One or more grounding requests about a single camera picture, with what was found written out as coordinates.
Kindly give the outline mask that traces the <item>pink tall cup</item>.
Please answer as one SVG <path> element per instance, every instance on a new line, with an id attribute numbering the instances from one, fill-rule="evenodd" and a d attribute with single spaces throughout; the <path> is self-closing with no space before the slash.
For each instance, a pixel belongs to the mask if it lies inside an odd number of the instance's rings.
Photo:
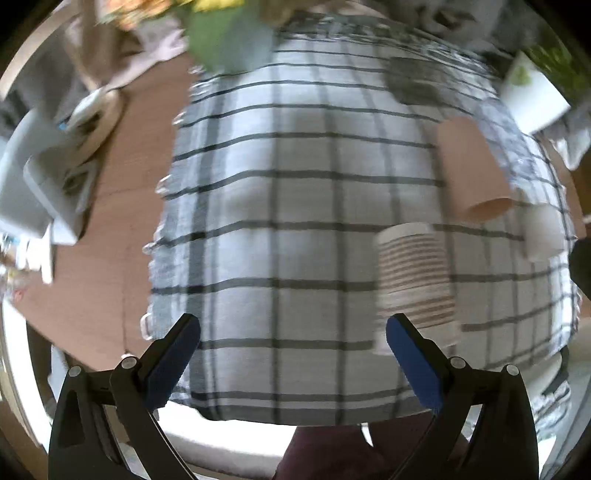
<path id="1" fill-rule="evenodd" d="M 460 116 L 440 123 L 437 147 L 457 220 L 485 223 L 512 208 L 509 182 L 475 121 Z"/>

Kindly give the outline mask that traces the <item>white pot green plant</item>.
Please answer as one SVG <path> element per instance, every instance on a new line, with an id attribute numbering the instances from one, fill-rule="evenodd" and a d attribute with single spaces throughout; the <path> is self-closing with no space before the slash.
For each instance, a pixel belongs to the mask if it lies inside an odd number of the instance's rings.
<path id="1" fill-rule="evenodd" d="M 526 135 L 552 124 L 571 108 L 585 87 L 572 54 L 558 40 L 536 44 L 514 57 L 500 89 L 500 99 Z"/>

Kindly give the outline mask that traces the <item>black white checkered tablecloth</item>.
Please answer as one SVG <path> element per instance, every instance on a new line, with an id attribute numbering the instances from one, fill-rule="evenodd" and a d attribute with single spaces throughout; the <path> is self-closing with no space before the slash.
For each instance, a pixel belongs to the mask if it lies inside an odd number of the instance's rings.
<path id="1" fill-rule="evenodd" d="M 391 57 L 444 77 L 443 106 L 390 91 Z M 171 394 L 211 420 L 356 424 L 418 413 L 393 356 L 373 351 L 377 234 L 423 222 L 443 243 L 461 327 L 452 352 L 472 366 L 531 367 L 578 328 L 565 255 L 526 259 L 518 205 L 470 225 L 453 217 L 437 125 L 476 116 L 532 198 L 574 228 L 538 142 L 499 110 L 476 55 L 394 22 L 303 13 L 270 62 L 209 75 L 179 127 L 150 263 L 152 331 L 183 314 L 201 340 Z"/>

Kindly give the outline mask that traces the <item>striped white paper cup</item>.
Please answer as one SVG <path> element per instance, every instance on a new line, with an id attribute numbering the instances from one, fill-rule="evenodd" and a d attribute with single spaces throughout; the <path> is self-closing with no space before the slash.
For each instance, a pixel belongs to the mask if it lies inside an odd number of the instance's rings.
<path id="1" fill-rule="evenodd" d="M 459 343 L 450 267 L 443 243 L 431 225 L 404 223 L 376 236 L 377 322 L 375 354 L 391 353 L 387 320 L 404 314 L 423 337 L 445 349 Z"/>

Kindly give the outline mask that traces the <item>white projector on stand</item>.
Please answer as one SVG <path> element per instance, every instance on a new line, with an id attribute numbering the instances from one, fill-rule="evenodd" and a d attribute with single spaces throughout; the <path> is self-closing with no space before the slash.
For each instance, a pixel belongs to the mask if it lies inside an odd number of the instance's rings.
<path id="1" fill-rule="evenodd" d="M 1 232 L 72 246 L 84 229 L 98 162 L 73 164 L 71 135 L 39 109 L 29 111 L 1 157 Z"/>

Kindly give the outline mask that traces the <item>dark glass square tumbler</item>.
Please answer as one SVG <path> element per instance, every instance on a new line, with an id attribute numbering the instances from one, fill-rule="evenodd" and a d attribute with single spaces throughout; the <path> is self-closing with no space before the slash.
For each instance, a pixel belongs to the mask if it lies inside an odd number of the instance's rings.
<path id="1" fill-rule="evenodd" d="M 406 105 L 443 106 L 447 98 L 445 77 L 420 60 L 391 57 L 386 72 L 390 91 Z"/>

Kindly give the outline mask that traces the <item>small white cup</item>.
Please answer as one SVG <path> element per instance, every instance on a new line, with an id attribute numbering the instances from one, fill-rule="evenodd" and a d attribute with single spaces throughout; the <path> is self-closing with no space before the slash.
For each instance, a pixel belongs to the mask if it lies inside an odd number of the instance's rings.
<path id="1" fill-rule="evenodd" d="M 565 234 L 560 212 L 550 204 L 530 205 L 523 214 L 525 257 L 530 262 L 542 262 L 566 250 Z"/>

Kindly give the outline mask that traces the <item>white desk lamp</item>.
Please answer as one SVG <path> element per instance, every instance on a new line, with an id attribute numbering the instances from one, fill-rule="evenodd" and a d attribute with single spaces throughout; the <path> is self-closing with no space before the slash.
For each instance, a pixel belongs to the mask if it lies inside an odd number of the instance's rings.
<path id="1" fill-rule="evenodd" d="M 83 25 L 85 1 L 65 1 L 47 13 L 36 26 L 21 34 L 21 43 L 1 74 L 1 99 L 5 100 L 27 64 L 56 33 L 76 21 Z M 124 109 L 119 90 L 102 85 L 82 62 L 82 44 L 63 39 L 63 47 L 88 95 L 74 109 L 66 123 L 66 132 L 78 142 L 71 159 L 73 166 L 89 161 L 115 129 Z"/>

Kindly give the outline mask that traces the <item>sunflower bouquet in grey vase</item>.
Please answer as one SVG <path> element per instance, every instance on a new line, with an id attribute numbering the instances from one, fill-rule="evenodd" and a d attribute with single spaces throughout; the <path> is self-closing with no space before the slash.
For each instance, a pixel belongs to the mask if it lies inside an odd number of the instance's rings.
<path id="1" fill-rule="evenodd" d="M 99 1 L 99 19 L 133 34 L 160 61 L 189 53 L 208 72 L 240 74 L 270 62 L 294 1 Z"/>

